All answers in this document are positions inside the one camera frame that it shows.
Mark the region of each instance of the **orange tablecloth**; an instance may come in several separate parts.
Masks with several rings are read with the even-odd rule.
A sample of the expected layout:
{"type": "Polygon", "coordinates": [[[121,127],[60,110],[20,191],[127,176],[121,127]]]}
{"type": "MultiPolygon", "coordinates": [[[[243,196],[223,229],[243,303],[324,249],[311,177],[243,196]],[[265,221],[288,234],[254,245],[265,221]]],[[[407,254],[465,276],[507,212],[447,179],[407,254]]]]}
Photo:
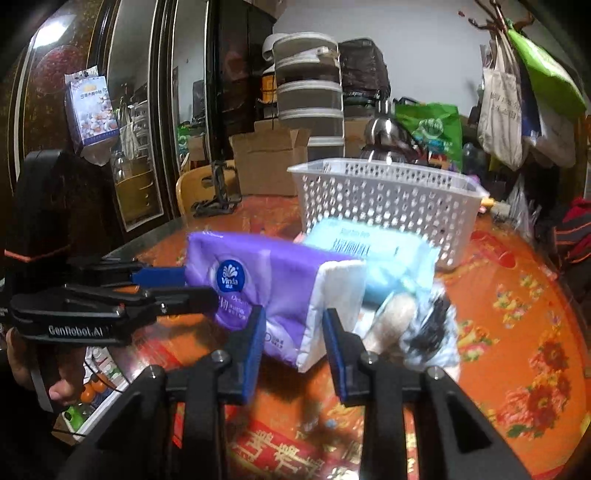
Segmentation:
{"type": "MultiPolygon", "coordinates": [[[[264,233],[293,239],[297,199],[249,197],[228,216],[192,219],[140,255],[181,265],[187,231],[264,233]]],[[[552,478],[569,458],[588,418],[587,356],[577,319],[555,275],[518,236],[479,218],[464,261],[440,275],[457,307],[460,386],[537,478],[552,478]]],[[[189,365],[223,343],[201,316],[162,317],[137,345],[146,361],[189,365]]],[[[239,473],[271,478],[356,478],[363,408],[344,408],[326,361],[298,374],[264,358],[255,400],[228,408],[230,462],[239,473]]],[[[412,430],[412,415],[405,412],[412,430]]],[[[409,478],[416,441],[407,434],[409,478]]]]}

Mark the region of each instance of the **yellow chair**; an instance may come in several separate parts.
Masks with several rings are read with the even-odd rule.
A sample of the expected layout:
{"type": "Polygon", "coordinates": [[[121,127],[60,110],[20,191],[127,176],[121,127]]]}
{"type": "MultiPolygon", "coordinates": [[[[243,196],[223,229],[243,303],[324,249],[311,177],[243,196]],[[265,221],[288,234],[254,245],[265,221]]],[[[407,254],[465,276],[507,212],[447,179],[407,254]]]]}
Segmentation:
{"type": "MultiPolygon", "coordinates": [[[[234,161],[228,160],[228,166],[234,167],[234,161]]],[[[237,195],[240,190],[238,179],[234,170],[224,170],[223,177],[226,180],[228,195],[237,195]]],[[[195,168],[183,173],[177,180],[177,204],[181,215],[191,213],[191,207],[195,202],[213,200],[215,188],[212,182],[212,168],[209,165],[195,168]]]]}

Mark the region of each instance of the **tote bag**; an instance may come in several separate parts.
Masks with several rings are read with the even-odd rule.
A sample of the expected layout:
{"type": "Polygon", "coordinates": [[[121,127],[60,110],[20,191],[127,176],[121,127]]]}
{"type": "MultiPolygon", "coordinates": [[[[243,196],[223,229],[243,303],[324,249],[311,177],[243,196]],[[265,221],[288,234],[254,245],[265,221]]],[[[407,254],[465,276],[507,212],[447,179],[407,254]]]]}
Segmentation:
{"type": "Polygon", "coordinates": [[[494,68],[484,68],[484,94],[478,122],[478,141],[511,170],[523,163],[519,70],[508,40],[496,38],[494,68]]]}

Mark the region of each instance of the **human hand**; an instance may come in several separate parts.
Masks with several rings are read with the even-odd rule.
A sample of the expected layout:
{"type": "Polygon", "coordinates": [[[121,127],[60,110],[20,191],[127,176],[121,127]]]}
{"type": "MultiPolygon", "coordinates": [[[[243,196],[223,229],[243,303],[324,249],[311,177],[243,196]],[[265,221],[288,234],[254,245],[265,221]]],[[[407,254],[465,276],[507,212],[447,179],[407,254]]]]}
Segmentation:
{"type": "MultiPolygon", "coordinates": [[[[33,380],[28,366],[29,343],[11,328],[6,335],[8,363],[14,380],[20,386],[33,390],[33,380]]],[[[63,405],[73,404],[82,393],[84,381],[85,348],[57,347],[57,367],[60,379],[49,388],[49,397],[63,405]]]]}

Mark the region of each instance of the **perforated basket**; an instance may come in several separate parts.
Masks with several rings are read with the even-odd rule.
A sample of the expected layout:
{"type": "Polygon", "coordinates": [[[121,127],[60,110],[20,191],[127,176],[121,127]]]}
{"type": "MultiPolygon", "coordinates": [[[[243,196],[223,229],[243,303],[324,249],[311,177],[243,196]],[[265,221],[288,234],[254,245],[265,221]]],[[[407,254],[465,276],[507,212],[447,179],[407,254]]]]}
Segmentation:
{"type": "Polygon", "coordinates": [[[288,168],[298,187],[303,231],[336,217],[421,235],[441,247],[437,266],[462,260],[480,200],[488,192],[459,173],[352,158],[316,160],[288,168]]]}

